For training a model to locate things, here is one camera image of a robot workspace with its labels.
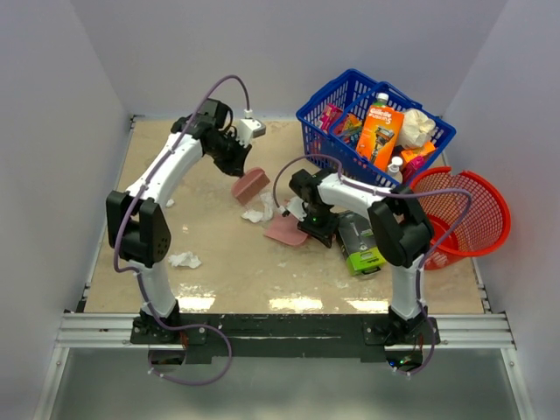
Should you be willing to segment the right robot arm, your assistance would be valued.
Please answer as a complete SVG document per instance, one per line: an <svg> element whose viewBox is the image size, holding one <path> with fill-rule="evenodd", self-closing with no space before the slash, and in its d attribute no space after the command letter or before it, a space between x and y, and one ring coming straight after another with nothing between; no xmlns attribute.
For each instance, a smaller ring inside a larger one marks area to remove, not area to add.
<svg viewBox="0 0 560 420"><path fill-rule="evenodd" d="M390 189L353 182L331 170L297 171L289 187L298 201L288 210L298 219L297 228L328 248L340 224L333 207L367 219L392 278L388 315L371 327L372 334L385 345L410 343L427 319L424 259L434 236L412 191L406 186Z"/></svg>

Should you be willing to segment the pink hand brush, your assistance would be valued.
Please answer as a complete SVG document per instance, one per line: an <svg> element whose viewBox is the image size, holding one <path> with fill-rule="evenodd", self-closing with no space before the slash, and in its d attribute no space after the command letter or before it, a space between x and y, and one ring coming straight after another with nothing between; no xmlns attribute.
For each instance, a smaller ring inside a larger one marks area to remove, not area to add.
<svg viewBox="0 0 560 420"><path fill-rule="evenodd" d="M270 183L264 169L251 168L234 182L231 193L242 206L247 205L256 195Z"/></svg>

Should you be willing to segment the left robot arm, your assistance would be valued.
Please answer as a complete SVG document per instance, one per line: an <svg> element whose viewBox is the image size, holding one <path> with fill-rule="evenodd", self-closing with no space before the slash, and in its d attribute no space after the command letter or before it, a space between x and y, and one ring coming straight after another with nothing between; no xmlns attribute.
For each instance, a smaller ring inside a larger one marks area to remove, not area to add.
<svg viewBox="0 0 560 420"><path fill-rule="evenodd" d="M181 333L179 302L165 267L172 242L165 205L179 181L205 156L222 173L243 177L251 142L265 131L251 111L236 121L227 104L208 99L199 111L173 123L163 149L137 181L106 198L114 269L133 274L143 300L133 321L134 334L172 343Z"/></svg>

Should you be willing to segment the long paper scrap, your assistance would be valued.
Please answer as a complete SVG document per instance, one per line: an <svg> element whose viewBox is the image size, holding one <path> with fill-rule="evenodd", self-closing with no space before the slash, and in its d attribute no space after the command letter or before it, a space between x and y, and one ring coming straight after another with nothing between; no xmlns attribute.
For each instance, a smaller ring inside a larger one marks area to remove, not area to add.
<svg viewBox="0 0 560 420"><path fill-rule="evenodd" d="M273 196L271 192L264 192L261 193L259 196L261 209L255 210L253 208L247 208L242 214L241 217L245 221L249 221L253 224L268 222L273 219L276 205L275 201L273 200Z"/></svg>

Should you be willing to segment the pink dustpan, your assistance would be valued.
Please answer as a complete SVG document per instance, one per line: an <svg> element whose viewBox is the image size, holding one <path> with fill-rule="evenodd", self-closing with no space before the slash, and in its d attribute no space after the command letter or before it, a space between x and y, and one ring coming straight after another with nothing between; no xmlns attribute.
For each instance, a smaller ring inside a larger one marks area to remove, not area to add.
<svg viewBox="0 0 560 420"><path fill-rule="evenodd" d="M264 236L291 247L301 246L309 235L298 229L298 222L292 215L283 217L281 212L277 213L265 229Z"/></svg>

